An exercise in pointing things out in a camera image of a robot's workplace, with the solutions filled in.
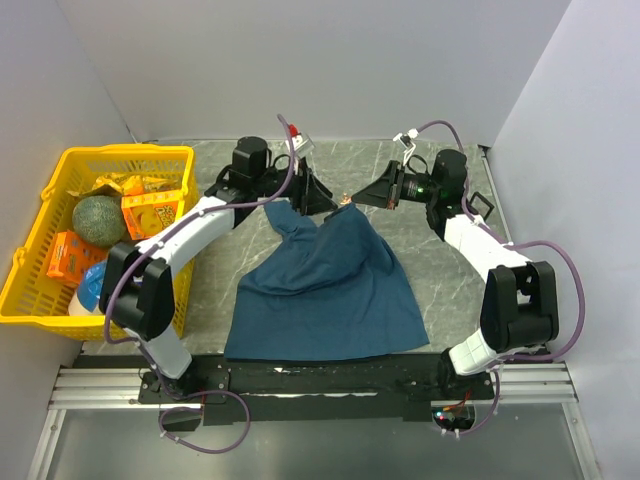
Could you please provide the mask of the blue t-shirt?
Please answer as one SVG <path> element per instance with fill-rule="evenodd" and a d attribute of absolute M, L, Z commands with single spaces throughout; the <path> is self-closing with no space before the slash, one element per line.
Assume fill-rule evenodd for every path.
<path fill-rule="evenodd" d="M 282 241 L 238 283 L 225 357 L 341 361 L 428 344 L 400 261 L 355 205 L 321 225 L 285 202 L 265 210 Z"/>

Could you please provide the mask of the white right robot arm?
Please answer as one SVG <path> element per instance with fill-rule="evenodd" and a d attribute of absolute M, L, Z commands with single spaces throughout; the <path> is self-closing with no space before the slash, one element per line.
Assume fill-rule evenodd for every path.
<path fill-rule="evenodd" d="M 472 375 L 503 358 L 541 347 L 559 333 L 556 277 L 546 261 L 533 262 L 500 243 L 466 193 L 467 158 L 454 149 L 437 153 L 431 170 L 417 172 L 396 160 L 354 195 L 356 204 L 395 209 L 402 201 L 424 205 L 429 227 L 457 250 L 485 283 L 479 326 L 447 349 L 437 386 L 456 399 L 471 388 Z"/>

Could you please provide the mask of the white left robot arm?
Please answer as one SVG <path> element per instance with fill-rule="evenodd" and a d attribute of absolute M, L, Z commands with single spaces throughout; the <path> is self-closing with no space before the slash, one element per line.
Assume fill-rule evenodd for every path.
<path fill-rule="evenodd" d="M 230 164 L 180 219 L 137 245 L 119 243 L 106 261 L 99 309 L 107 325 L 123 329 L 149 361 L 164 392 L 174 401 L 191 399 L 204 384 L 172 324 L 177 311 L 177 275 L 205 247 L 238 227 L 257 207 L 279 197 L 302 215 L 336 210 L 331 191 L 308 165 L 314 148 L 293 132 L 284 168 L 267 142 L 238 140 Z"/>

